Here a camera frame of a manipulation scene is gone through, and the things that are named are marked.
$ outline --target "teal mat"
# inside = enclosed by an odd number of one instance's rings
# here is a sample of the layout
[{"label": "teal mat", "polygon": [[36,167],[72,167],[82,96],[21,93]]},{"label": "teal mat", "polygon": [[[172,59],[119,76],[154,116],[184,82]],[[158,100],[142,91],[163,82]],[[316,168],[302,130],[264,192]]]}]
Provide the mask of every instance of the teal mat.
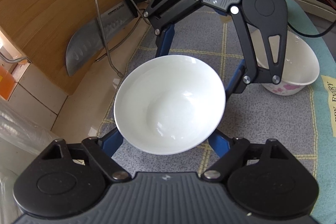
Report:
[{"label": "teal mat", "polygon": [[[301,7],[293,0],[287,0],[288,21],[302,33],[316,34],[313,23]],[[315,105],[315,126],[317,145],[316,179],[320,195],[312,216],[321,224],[336,223],[336,137],[333,137],[328,92],[325,90],[321,75],[336,78],[336,64],[322,38],[302,37],[315,52],[320,63],[320,76],[311,85]]]}]

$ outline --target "white bowl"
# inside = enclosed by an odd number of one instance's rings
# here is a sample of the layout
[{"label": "white bowl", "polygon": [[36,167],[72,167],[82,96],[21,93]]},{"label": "white bowl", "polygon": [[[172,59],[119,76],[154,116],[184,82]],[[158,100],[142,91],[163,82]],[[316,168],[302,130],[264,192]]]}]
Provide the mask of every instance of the white bowl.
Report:
[{"label": "white bowl", "polygon": [[114,118],[121,135],[138,149],[157,155],[189,150],[218,126],[225,90],[206,63],[184,55],[142,64],[121,84]]},{"label": "white bowl", "polygon": [[[260,67],[268,69],[268,62],[263,39],[259,30],[251,34],[251,39]],[[278,56],[278,37],[270,37],[269,43],[273,59]],[[320,74],[319,61],[309,45],[292,32],[287,32],[285,64],[283,66],[282,80],[278,85],[262,84],[267,90],[278,95],[293,95],[306,85],[313,83]]]}]

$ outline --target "bowl rim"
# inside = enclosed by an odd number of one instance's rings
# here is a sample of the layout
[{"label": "bowl rim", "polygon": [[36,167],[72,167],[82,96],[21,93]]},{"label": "bowl rim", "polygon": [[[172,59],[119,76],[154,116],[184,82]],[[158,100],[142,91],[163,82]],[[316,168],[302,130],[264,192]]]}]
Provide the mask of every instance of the bowl rim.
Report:
[{"label": "bowl rim", "polygon": [[[293,82],[293,81],[287,80],[287,79],[284,78],[283,75],[282,75],[282,78],[281,78],[281,82],[283,81],[283,82],[286,82],[286,83],[288,83],[288,84],[290,84],[290,85],[301,85],[301,86],[310,85],[310,84],[314,83],[314,82],[316,81],[316,79],[319,78],[319,76],[320,76],[320,63],[319,63],[319,60],[318,60],[318,58],[317,58],[315,52],[313,51],[313,49],[308,45],[308,43],[307,43],[305,40],[303,40],[303,39],[302,39],[301,37],[299,37],[297,34],[295,34],[295,33],[293,33],[293,32],[290,32],[290,31],[287,31],[287,36],[288,36],[288,33],[291,33],[291,34],[293,34],[295,37],[297,37],[297,38],[299,38],[300,40],[302,40],[302,42],[303,42],[303,43],[310,49],[310,51],[314,54],[314,58],[315,58],[315,60],[317,61],[317,64],[318,64],[318,67],[319,67],[319,72],[317,73],[317,75],[314,77],[314,79],[313,79],[312,81],[309,81],[309,82],[306,82],[306,83],[298,83],[298,82]],[[260,62],[260,60],[258,59],[257,56],[256,56],[256,60],[257,60],[258,65],[260,65],[262,68],[266,68],[266,66],[264,66],[264,65]]]},{"label": "bowl rim", "polygon": [[[201,62],[203,64],[205,64],[209,69],[210,71],[213,71],[215,73],[215,75],[217,76],[217,79],[222,83],[221,87],[222,87],[222,90],[223,90],[223,106],[222,106],[222,109],[221,109],[221,115],[219,116],[220,118],[218,119],[218,121],[216,123],[214,123],[214,126],[211,127],[211,130],[209,130],[210,133],[206,134],[205,135],[205,138],[202,138],[201,141],[198,141],[196,143],[196,145],[192,145],[191,147],[188,147],[188,148],[184,148],[184,149],[180,149],[180,150],[176,150],[174,151],[173,153],[172,152],[152,152],[152,151],[148,151],[146,149],[143,149],[143,148],[140,148],[138,147],[137,145],[135,145],[132,141],[129,141],[128,138],[126,138],[124,136],[124,134],[122,133],[122,131],[120,130],[120,125],[118,124],[117,122],[117,119],[116,119],[116,102],[118,101],[118,93],[120,91],[120,89],[122,88],[122,86],[124,85],[124,83],[127,82],[127,78],[134,72],[136,72],[142,65],[144,64],[147,64],[149,62],[157,62],[157,59],[166,59],[166,58],[176,58],[176,57],[179,57],[179,58],[183,58],[183,57],[188,57],[188,58],[194,58],[196,59],[198,62]],[[223,115],[224,115],[224,111],[225,111],[225,106],[226,106],[226,92],[225,92],[225,87],[224,87],[224,84],[223,84],[223,81],[221,80],[220,76],[218,75],[218,73],[207,63],[205,63],[204,61],[202,60],[199,60],[198,58],[195,58],[195,57],[192,57],[192,56],[188,56],[188,55],[179,55],[179,54],[174,54],[174,55],[165,55],[165,56],[160,56],[160,57],[156,57],[156,58],[153,58],[151,60],[148,60],[146,61],[145,63],[139,65],[137,68],[135,68],[126,78],[123,79],[121,85],[119,86],[116,94],[115,94],[115,99],[114,99],[114,105],[113,105],[113,116],[114,116],[114,121],[115,121],[115,125],[119,131],[119,133],[123,136],[123,138],[125,138],[132,146],[134,146],[135,148],[141,150],[141,151],[144,151],[146,153],[149,153],[149,154],[153,154],[153,155],[174,155],[174,154],[179,154],[179,153],[182,153],[182,152],[185,152],[185,151],[188,151],[190,149],[193,149],[194,147],[200,145],[201,143],[203,143],[205,140],[207,140],[209,138],[209,136],[216,130],[216,128],[218,127],[219,123],[221,122],[222,118],[223,118]]]}]

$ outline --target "gray placemat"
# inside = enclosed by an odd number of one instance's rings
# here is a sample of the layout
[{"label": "gray placemat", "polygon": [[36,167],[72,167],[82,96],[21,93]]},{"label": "gray placemat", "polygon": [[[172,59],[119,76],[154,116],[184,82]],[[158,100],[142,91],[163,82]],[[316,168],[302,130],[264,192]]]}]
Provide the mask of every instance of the gray placemat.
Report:
[{"label": "gray placemat", "polygon": [[[148,29],[130,59],[126,75],[154,58],[156,36]],[[213,10],[203,7],[176,24],[170,54],[198,58],[209,64],[227,86],[242,57],[232,22],[223,24]],[[249,85],[242,94],[230,97],[218,128],[229,137],[245,137],[254,143],[268,138],[280,140],[313,174],[316,173],[316,132],[313,126],[312,89],[293,96],[270,93],[259,84]],[[115,128],[113,101],[99,129],[103,136]],[[157,156],[142,152],[126,140],[113,159],[132,175],[136,171],[186,172],[199,174],[218,157],[207,142],[177,155]]]}]

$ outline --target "kitchen knife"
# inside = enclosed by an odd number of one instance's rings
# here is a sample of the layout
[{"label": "kitchen knife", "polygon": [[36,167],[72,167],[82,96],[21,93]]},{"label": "kitchen knife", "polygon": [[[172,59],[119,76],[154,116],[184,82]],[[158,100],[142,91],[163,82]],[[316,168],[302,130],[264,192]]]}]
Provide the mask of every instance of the kitchen knife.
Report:
[{"label": "kitchen knife", "polygon": [[[146,0],[133,1],[137,4]],[[115,34],[137,17],[137,9],[130,0],[123,0],[101,14],[106,41],[109,42]],[[103,48],[100,28],[95,18],[76,31],[69,41],[66,51],[66,67],[69,76],[74,75],[77,70]]]}]

